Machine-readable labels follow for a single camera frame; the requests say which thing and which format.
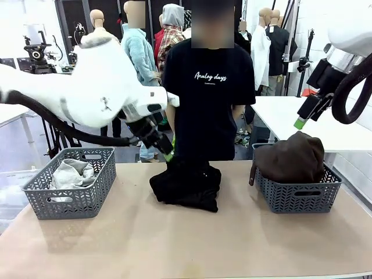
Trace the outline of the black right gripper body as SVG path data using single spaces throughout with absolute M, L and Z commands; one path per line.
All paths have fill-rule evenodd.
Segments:
M 307 84 L 320 90 L 320 94 L 334 93 L 346 74 L 334 68 L 326 59 L 321 59 L 312 74 L 307 80 Z

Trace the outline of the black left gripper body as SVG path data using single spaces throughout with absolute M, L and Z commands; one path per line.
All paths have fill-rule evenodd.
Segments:
M 126 122 L 126 125 L 147 148 L 153 146 L 161 152 L 166 152 L 166 134 L 158 131 L 158 121 L 161 120 L 163 120 L 162 113 L 156 112 L 137 121 Z

